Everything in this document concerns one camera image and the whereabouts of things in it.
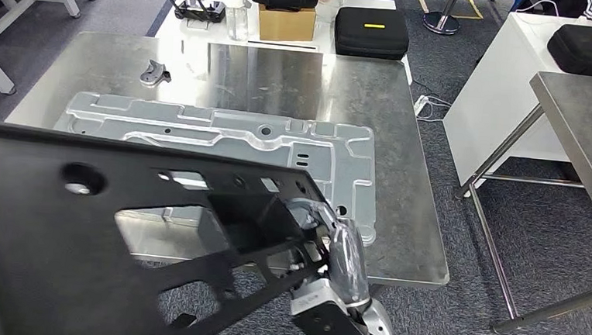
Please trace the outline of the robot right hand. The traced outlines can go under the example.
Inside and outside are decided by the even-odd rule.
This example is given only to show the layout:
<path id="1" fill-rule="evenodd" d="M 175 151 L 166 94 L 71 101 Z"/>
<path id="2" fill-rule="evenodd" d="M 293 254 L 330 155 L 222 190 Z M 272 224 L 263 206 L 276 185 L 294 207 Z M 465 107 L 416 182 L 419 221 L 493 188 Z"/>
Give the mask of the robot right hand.
<path id="1" fill-rule="evenodd" d="M 371 302 L 363 242 L 356 224 L 341 217 L 325 202 L 291 199 L 287 209 L 302 230 L 326 228 L 329 236 L 329 280 L 334 291 L 349 308 L 365 307 Z"/>

